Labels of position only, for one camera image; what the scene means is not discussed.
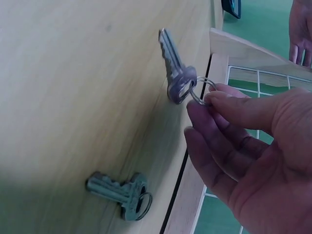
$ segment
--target key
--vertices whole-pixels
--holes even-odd
[[[147,180],[141,173],[135,173],[129,182],[121,185],[107,175],[94,172],[86,181],[86,189],[95,195],[120,203],[121,215],[126,221],[141,220],[153,201],[151,193],[146,192]],[[145,210],[142,211],[145,196],[148,196],[149,200]]]
[[[174,41],[165,28],[158,34],[158,41],[162,50],[162,57],[165,59],[167,71],[167,95],[175,104],[180,104],[190,93],[188,84],[191,87],[197,85],[196,69],[192,66],[185,67],[182,63]]]

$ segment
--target person's hand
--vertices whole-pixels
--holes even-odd
[[[293,0],[289,18],[290,61],[311,67],[312,60],[312,0]]]
[[[212,107],[187,105],[193,127],[185,137],[202,180],[252,234],[312,233],[312,93],[248,98],[227,85],[217,89],[205,97]]]

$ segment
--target metal key ring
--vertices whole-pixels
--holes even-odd
[[[143,219],[143,217],[147,214],[147,212],[150,210],[150,207],[152,205],[152,202],[153,202],[153,196],[151,193],[143,193],[140,195],[139,199],[142,199],[145,195],[148,195],[148,203],[147,203],[147,206],[145,208],[145,210],[142,212],[142,214],[140,214],[140,216],[136,219],[136,221],[139,221],[141,219]]]
[[[211,85],[215,90],[216,89],[216,84],[213,83],[211,80],[209,80],[206,77],[197,77],[197,82],[203,82],[206,84]],[[196,87],[196,85],[194,85],[194,82],[190,83],[190,87],[189,87],[189,92],[192,95],[193,99],[200,105],[202,106],[209,106],[209,104],[205,103],[203,100],[201,100],[195,93],[194,93],[194,88]]]

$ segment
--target wooden table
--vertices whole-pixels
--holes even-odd
[[[169,206],[190,123],[186,102],[175,106],[166,96],[157,36],[168,28],[183,62],[204,76],[209,29],[222,27],[220,2],[1,2],[2,234],[181,233],[166,227],[175,223],[191,228],[193,214]],[[196,175],[189,161],[186,169]],[[116,203],[86,192],[94,171],[118,181],[143,173],[154,195],[146,217],[125,222]],[[191,196],[200,196],[202,186],[199,180]],[[180,215],[188,215],[187,224]]]

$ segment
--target finger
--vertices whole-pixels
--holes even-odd
[[[303,60],[303,66],[311,68],[311,61],[312,61],[312,52],[306,50]]]
[[[249,96],[245,95],[244,93],[242,93],[241,91],[226,85],[226,84],[216,84],[216,88],[218,91],[222,91],[224,93],[230,94],[234,97],[238,97],[238,98],[248,98]],[[215,91],[214,87],[209,86],[209,91]]]
[[[276,127],[274,117],[276,121],[280,117],[278,107],[283,107],[283,102],[287,102],[291,97],[302,92],[306,91],[292,89],[279,95],[263,98],[236,98],[227,94],[215,95],[211,92],[209,99],[216,111],[228,122],[242,128],[260,129],[271,134]]]
[[[298,55],[297,55],[296,64],[301,65],[303,51],[304,51],[304,49],[302,47],[298,47]]]
[[[204,184],[228,205],[237,182],[225,174],[216,164],[203,136],[194,128],[184,131],[191,161]]]
[[[191,101],[187,110],[193,127],[203,135],[219,167],[235,180],[242,178],[253,161],[239,153],[224,137],[207,107]]]
[[[221,133],[239,152],[246,154],[250,158],[258,159],[269,147],[267,143],[252,137],[244,128],[230,124],[215,110],[210,110],[210,113]]]
[[[241,93],[238,90],[228,89],[229,86],[223,86],[220,90],[225,90],[236,95],[236,97],[248,97],[247,95]],[[226,98],[229,94],[222,91],[213,91],[207,94],[205,100],[209,100],[210,96]],[[244,128],[239,127],[234,124],[230,124],[225,118],[223,118],[215,109],[209,110],[214,121],[223,135],[233,144],[233,146],[240,152],[247,154],[253,159],[258,159],[263,152],[269,147],[265,142],[255,139],[252,137]]]
[[[298,57],[298,46],[291,43],[289,48],[289,60],[293,63],[297,63],[297,57]]]

